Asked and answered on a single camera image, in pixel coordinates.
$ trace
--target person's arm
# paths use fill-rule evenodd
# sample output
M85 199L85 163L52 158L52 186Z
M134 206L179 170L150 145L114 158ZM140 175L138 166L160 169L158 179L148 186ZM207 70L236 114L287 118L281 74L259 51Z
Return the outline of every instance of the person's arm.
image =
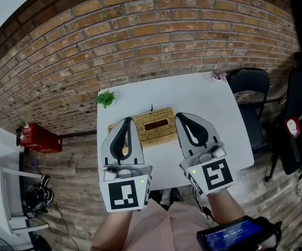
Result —
M209 195L208 200L214 219L220 225L245 216L243 208L241 208L227 190Z
M121 251L132 217L132 211L109 213L92 240L90 251Z

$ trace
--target display screen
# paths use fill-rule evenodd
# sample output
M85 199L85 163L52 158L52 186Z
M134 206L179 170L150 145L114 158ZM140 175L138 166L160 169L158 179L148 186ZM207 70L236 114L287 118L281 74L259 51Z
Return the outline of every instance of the display screen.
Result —
M262 231L261 227L252 221L245 220L221 231L205 235L205 240L212 251L222 251L260 231Z

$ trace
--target brick wall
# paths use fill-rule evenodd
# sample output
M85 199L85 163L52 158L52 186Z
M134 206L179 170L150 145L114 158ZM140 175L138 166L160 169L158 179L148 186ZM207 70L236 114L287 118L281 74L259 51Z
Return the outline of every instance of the brick wall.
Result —
M281 97L298 50L289 0L28 0L0 29L0 127L96 128L98 90L259 67Z

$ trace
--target small potted plant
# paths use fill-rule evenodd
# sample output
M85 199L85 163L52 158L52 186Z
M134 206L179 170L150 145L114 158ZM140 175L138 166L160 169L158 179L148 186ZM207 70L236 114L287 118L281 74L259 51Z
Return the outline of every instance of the small potted plant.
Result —
M108 106L112 105L114 99L114 92L109 92L109 90L107 90L97 97L96 102L98 104L102 104L103 107L106 109Z

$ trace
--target red box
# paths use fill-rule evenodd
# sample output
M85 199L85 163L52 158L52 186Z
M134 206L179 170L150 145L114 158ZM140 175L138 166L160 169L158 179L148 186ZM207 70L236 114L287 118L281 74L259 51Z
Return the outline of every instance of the red box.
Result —
M58 153L62 151L62 138L32 123L29 128L21 128L24 135L20 145L41 153Z

